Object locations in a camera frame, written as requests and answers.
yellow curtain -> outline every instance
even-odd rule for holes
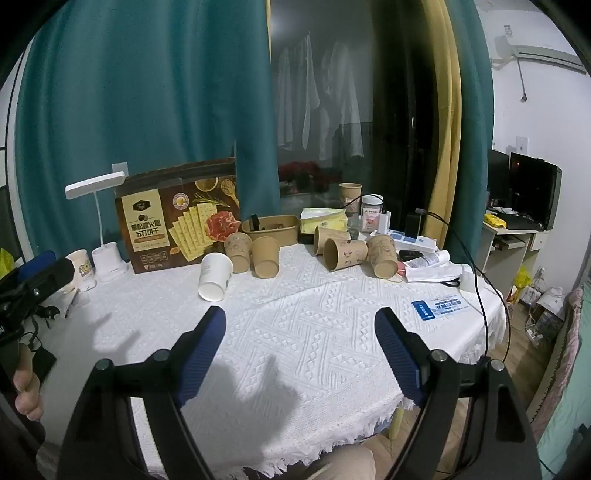
[[[439,115],[439,160],[429,210],[449,222],[456,192],[462,128],[460,63],[445,1],[421,0],[421,2],[426,12],[433,47]],[[436,239],[441,248],[445,242],[446,233],[447,227],[442,222],[427,217],[423,235]]]
[[[267,2],[267,34],[269,35],[269,60],[271,60],[271,0]]]

screw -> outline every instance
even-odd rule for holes
[[[160,350],[156,350],[152,357],[157,362],[165,362],[168,357],[170,356],[170,350],[166,350],[166,348],[161,348]]]
[[[493,361],[491,361],[491,367],[494,368],[498,372],[502,372],[503,369],[505,368],[505,364],[495,358]]]
[[[444,362],[447,360],[447,353],[445,353],[443,350],[434,350],[431,352],[431,357],[436,362]]]
[[[108,358],[103,358],[102,360],[99,360],[97,363],[95,363],[95,368],[97,370],[107,370],[110,365],[111,360],[109,360]]]

desk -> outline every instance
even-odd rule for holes
[[[535,273],[536,258],[544,247],[549,233],[549,230],[542,232],[538,230],[507,230],[506,228],[495,228],[482,222],[482,234],[475,259],[476,265],[506,298],[511,292],[513,280],[520,266],[523,265],[531,275]],[[495,237],[507,235],[522,240],[523,246],[504,250],[495,249],[493,246]]]
[[[195,441],[218,478],[246,478],[243,467],[273,476],[310,463],[320,452],[370,436],[389,420],[403,395],[374,334],[375,312],[389,306],[430,349],[474,363],[484,327],[475,294],[441,284],[380,280],[369,264],[329,272],[311,245],[280,251],[280,273],[230,278],[224,301],[226,335],[199,394],[182,408]],[[43,387],[47,440],[61,444],[94,363],[143,361],[197,325],[211,305],[197,295],[200,265],[121,277],[87,292],[73,309],[56,365]],[[480,281],[491,348],[501,341],[505,312]],[[421,321],[412,301],[459,294],[466,310]],[[134,400],[138,437],[152,473],[163,474],[141,402]]]

desk lamp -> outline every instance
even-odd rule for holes
[[[96,213],[99,216],[100,247],[95,248],[92,251],[92,260],[95,263],[96,276],[102,282],[107,282],[113,278],[119,277],[119,275],[125,273],[128,265],[121,260],[121,255],[119,249],[117,249],[116,242],[110,242],[106,245],[103,242],[103,223],[100,218],[99,199],[96,196],[96,192],[116,187],[121,185],[124,181],[125,173],[118,171],[72,183],[66,187],[66,198],[68,200],[89,193],[92,193],[95,196]]]

jar lid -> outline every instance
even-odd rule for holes
[[[361,201],[367,205],[382,205],[384,202],[384,197],[381,195],[363,195],[361,197]]]

